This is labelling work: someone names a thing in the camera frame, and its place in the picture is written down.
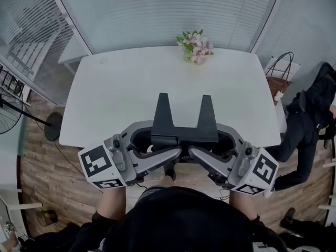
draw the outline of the person's leg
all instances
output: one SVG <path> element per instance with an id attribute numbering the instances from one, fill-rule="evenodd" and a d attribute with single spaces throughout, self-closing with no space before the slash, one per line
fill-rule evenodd
<path id="1" fill-rule="evenodd" d="M 24 242 L 28 251 L 68 251 L 75 242 L 80 227 L 68 223 L 67 227 L 57 233 L 44 233 Z"/>
<path id="2" fill-rule="evenodd" d="M 287 131 L 280 145 L 265 148 L 277 161 L 286 162 L 293 154 L 297 145 L 304 137 L 303 126 L 299 114 L 289 115 L 287 118 Z"/>
<path id="3" fill-rule="evenodd" d="M 156 186 L 173 187 L 175 183 L 169 175 L 165 175 Z"/>
<path id="4" fill-rule="evenodd" d="M 307 181 L 313 166 L 317 141 L 298 145 L 298 167 L 296 171 L 278 177 L 275 180 L 275 191 L 285 190 Z"/>
<path id="5" fill-rule="evenodd" d="M 175 164 L 173 162 L 167 163 L 164 166 L 164 177 L 156 186 L 165 186 L 165 187 L 172 187 L 175 186 Z"/>

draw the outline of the green leaf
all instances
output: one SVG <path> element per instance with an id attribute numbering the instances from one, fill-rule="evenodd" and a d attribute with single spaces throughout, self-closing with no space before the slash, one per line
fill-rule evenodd
<path id="1" fill-rule="evenodd" d="M 189 50 L 186 50 L 185 55 L 188 57 L 188 59 L 190 59 L 193 56 L 193 53 Z"/>
<path id="2" fill-rule="evenodd" d="M 193 51 L 193 46 L 192 45 L 184 44 L 184 47 L 189 51 Z"/>

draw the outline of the black jacket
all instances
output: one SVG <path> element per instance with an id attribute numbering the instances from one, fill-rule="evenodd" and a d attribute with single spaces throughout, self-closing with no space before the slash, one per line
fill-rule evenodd
<path id="1" fill-rule="evenodd" d="M 250 221 L 227 203 L 185 187 L 163 188 L 140 199 L 119 222 L 95 213 L 70 252 L 96 249 L 104 237 L 103 252 L 248 252 L 256 242 L 287 251 L 259 219 Z"/>
<path id="2" fill-rule="evenodd" d="M 307 91 L 306 111 L 310 114 L 315 126 L 321 130 L 328 126 L 325 131 L 325 139 L 335 136 L 335 120 L 329 111 L 330 105 L 336 93 L 336 73 L 329 73 L 320 78 Z"/>

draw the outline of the brown bag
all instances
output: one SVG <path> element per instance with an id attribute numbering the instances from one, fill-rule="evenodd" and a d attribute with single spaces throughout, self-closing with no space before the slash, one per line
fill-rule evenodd
<path id="1" fill-rule="evenodd" d="M 287 90 L 287 88 L 289 87 L 291 82 L 287 81 L 288 76 L 289 76 L 289 70 L 287 72 L 286 79 L 283 78 L 286 74 L 286 71 L 283 73 L 281 78 L 272 77 L 272 74 L 273 74 L 273 70 L 272 70 L 271 76 L 266 77 L 266 78 L 267 78 L 269 89 L 270 89 L 271 94 L 272 94 L 273 103 L 276 106 L 278 101 L 274 100 L 275 95 L 277 94 L 278 91 L 280 91 L 282 93 L 285 93 L 285 91 Z"/>

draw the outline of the white table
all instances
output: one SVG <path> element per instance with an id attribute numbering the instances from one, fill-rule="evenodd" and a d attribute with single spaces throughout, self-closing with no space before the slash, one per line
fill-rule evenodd
<path id="1" fill-rule="evenodd" d="M 255 54 L 215 49 L 197 66 L 178 47 L 105 52 L 82 59 L 65 108 L 60 143 L 86 147 L 154 119 L 167 92 L 175 126 L 197 124 L 202 95 L 211 95 L 216 121 L 255 146 L 280 143 L 275 108 Z"/>
<path id="2" fill-rule="evenodd" d="M 59 57 L 58 63 L 64 64 L 68 70 L 75 75 L 76 72 L 71 68 L 69 63 L 74 61 L 79 61 L 82 57 L 86 56 L 87 53 L 84 51 L 82 46 L 79 44 L 79 41 L 73 35 L 71 39 L 69 40 L 67 46 L 64 48 L 63 53 L 61 57 Z"/>

